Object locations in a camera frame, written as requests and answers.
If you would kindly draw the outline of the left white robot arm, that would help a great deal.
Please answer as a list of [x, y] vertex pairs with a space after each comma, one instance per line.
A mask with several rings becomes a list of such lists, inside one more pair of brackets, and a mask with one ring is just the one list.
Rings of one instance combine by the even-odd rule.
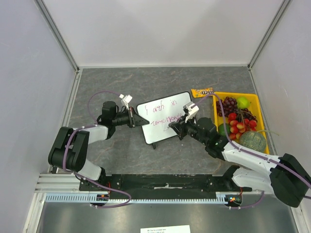
[[133, 107], [119, 110], [113, 101], [106, 101], [97, 122], [80, 128], [61, 127], [48, 156], [51, 166], [72, 171], [78, 176], [89, 179], [90, 186], [96, 191], [108, 185], [105, 169], [87, 159], [88, 146], [97, 141], [110, 139], [117, 126], [129, 128], [148, 125], [150, 122], [140, 116]]

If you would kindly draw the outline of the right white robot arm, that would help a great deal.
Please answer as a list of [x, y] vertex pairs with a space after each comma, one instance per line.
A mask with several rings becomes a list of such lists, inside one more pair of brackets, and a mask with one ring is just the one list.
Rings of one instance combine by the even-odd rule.
[[294, 156], [269, 155], [229, 141], [217, 132], [210, 118], [204, 117], [198, 122], [180, 118], [169, 123], [169, 127], [179, 139], [188, 135], [203, 144], [213, 158], [239, 164], [233, 174], [222, 180], [228, 191], [249, 187], [272, 193], [284, 204], [298, 207], [311, 188], [310, 175]]

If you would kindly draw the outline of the white whiteboard black frame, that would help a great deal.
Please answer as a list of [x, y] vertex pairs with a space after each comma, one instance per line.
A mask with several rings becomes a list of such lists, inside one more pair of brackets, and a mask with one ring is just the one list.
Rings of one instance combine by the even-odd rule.
[[146, 144], [150, 145], [176, 136], [173, 129], [165, 132], [163, 129], [185, 114], [183, 106], [189, 102], [191, 102], [190, 93], [185, 91], [139, 104], [137, 113], [150, 122], [149, 125], [142, 126]]

